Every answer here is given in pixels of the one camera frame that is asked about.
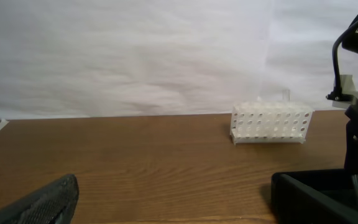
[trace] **white paper sheet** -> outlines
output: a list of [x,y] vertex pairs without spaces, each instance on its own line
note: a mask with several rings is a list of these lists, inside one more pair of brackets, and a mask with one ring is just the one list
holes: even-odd
[[[281,100],[288,88],[291,100],[331,109],[325,100],[334,83],[331,49],[357,14],[358,0],[277,0],[262,98]],[[341,73],[354,75],[358,86],[358,55],[341,48],[338,56]]]
[[272,0],[0,0],[0,118],[222,113],[254,100]]

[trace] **white perforated rack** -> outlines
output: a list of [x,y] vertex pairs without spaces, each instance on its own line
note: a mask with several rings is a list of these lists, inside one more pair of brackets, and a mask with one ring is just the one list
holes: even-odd
[[298,102],[246,102],[234,105],[233,143],[304,143],[313,109]]

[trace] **brown wooden surface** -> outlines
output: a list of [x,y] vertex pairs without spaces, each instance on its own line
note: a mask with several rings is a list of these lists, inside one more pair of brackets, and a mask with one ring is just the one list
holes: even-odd
[[229,114],[11,121],[0,208],[73,173],[73,223],[274,223],[274,172],[342,167],[343,111],[313,114],[304,144],[240,144]]

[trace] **wooden table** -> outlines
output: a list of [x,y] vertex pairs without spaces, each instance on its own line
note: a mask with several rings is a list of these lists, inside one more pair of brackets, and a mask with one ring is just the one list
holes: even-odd
[[0,208],[73,173],[72,223],[275,223],[270,177],[342,167],[343,111],[313,114],[304,144],[240,144],[229,114],[11,121],[0,131]]

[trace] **white wall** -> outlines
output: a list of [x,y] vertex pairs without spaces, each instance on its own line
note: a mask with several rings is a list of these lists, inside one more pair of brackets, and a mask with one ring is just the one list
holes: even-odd
[[[358,0],[0,0],[0,118],[330,108],[331,46]],[[341,51],[343,73],[358,55]]]

